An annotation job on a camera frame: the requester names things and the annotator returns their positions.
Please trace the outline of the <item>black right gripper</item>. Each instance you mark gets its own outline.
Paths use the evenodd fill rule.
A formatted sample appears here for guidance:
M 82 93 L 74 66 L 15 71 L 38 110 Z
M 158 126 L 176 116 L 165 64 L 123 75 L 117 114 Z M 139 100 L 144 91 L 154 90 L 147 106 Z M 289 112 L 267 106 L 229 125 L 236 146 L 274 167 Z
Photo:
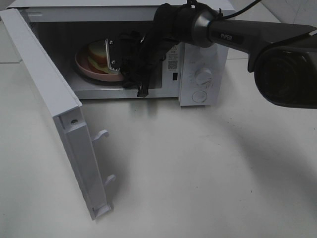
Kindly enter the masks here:
M 166 53 L 181 42 L 194 42 L 192 25 L 195 14 L 194 3 L 182 6 L 164 3 L 157 8 L 152 26 L 143 38 L 136 32 L 120 36 L 120 72 L 124 88 L 135 87 L 138 89 L 137 97 L 148 96 L 151 75 Z

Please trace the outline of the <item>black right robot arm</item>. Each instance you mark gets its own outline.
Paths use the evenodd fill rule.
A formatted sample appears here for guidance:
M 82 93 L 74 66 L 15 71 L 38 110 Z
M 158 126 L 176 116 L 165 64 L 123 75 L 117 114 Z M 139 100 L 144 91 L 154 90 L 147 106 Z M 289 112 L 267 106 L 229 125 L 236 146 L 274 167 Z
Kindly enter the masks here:
M 189 0 L 182 6 L 164 3 L 153 25 L 122 50 L 120 71 L 138 97 L 148 95 L 153 70 L 175 45 L 207 48 L 217 43 L 248 55 L 248 72 L 261 95 L 278 106 L 317 106 L 317 29 L 309 25 L 237 20 L 221 10 Z

